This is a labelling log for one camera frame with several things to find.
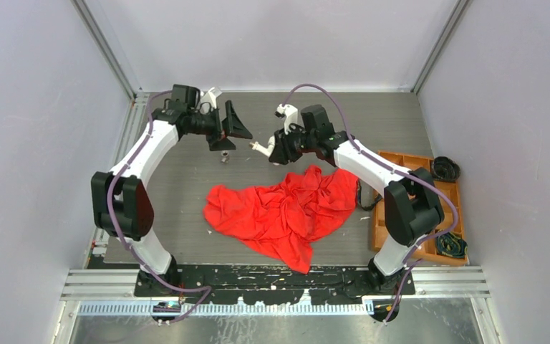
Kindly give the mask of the silver metal pipe fitting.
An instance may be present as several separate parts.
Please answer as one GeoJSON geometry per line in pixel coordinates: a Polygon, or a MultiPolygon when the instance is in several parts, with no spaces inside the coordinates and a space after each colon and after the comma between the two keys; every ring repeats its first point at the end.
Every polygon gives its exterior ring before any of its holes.
{"type": "Polygon", "coordinates": [[[221,162],[228,163],[230,160],[230,152],[228,150],[221,151],[221,162]]]}

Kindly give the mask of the white faucet with chrome head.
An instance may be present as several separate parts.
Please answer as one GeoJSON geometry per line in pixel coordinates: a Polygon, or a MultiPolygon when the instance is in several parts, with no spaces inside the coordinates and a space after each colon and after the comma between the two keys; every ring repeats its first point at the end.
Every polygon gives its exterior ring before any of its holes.
{"type": "Polygon", "coordinates": [[[275,145],[276,145],[276,139],[274,135],[269,137],[266,145],[260,144],[260,142],[258,142],[257,140],[253,140],[249,143],[249,147],[251,150],[253,151],[255,150],[260,154],[265,155],[267,158],[272,155],[275,145]]]}

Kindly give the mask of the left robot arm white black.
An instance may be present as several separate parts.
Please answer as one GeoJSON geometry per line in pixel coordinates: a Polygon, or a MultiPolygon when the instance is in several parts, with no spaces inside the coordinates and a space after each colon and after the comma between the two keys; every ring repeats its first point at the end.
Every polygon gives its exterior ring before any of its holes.
{"type": "Polygon", "coordinates": [[[204,136],[210,151],[233,151],[232,138],[253,136],[230,100],[220,118],[217,87],[202,91],[174,84],[166,95],[162,107],[148,111],[145,130],[131,150],[108,172],[96,172],[90,186],[95,225],[136,258],[145,283],[152,281],[155,290],[170,296],[180,287],[180,274],[153,228],[155,213],[146,189],[152,174],[185,135],[204,136]]]}

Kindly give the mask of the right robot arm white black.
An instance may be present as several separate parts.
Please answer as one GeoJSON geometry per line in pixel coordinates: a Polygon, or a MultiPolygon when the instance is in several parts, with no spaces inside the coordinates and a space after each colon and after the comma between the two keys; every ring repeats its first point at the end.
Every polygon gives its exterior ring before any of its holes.
{"type": "Polygon", "coordinates": [[[284,125],[270,140],[269,162],[286,165],[313,153],[364,181],[383,198],[387,237],[369,263],[369,284],[377,294],[387,294],[397,284],[396,274],[411,249],[444,220],[429,171],[410,170],[375,155],[345,131],[336,131],[321,105],[302,110],[279,105],[275,115],[284,125]]]}

